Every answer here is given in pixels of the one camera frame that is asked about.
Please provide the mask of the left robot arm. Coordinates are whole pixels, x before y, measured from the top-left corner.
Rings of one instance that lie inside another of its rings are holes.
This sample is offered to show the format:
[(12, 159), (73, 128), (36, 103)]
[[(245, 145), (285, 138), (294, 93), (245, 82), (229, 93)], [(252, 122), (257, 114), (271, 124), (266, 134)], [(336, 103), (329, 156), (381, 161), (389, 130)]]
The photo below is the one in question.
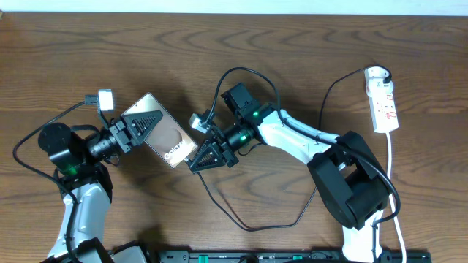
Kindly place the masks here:
[(56, 166), (53, 179), (61, 184), (65, 204), (59, 236), (47, 262), (112, 261), (100, 242), (113, 197), (106, 166), (112, 158), (142, 145), (162, 117), (161, 111), (153, 110), (124, 115), (102, 129), (59, 122), (42, 128), (38, 144)]

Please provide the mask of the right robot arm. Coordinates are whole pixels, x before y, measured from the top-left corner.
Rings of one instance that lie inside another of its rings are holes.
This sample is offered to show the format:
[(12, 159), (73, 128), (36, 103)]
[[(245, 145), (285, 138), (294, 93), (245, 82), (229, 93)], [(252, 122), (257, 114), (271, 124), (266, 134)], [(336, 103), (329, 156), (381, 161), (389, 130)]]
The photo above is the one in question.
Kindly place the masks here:
[(210, 110), (191, 116), (190, 126), (207, 137), (188, 162), (190, 170), (232, 167), (238, 163), (238, 150), (252, 140), (279, 148), (307, 166), (325, 207), (343, 227), (344, 257), (375, 262), (382, 253), (375, 222), (391, 188), (363, 138), (353, 131), (339, 136), (313, 129), (275, 104), (261, 104), (242, 83), (222, 98), (235, 123), (220, 129)]

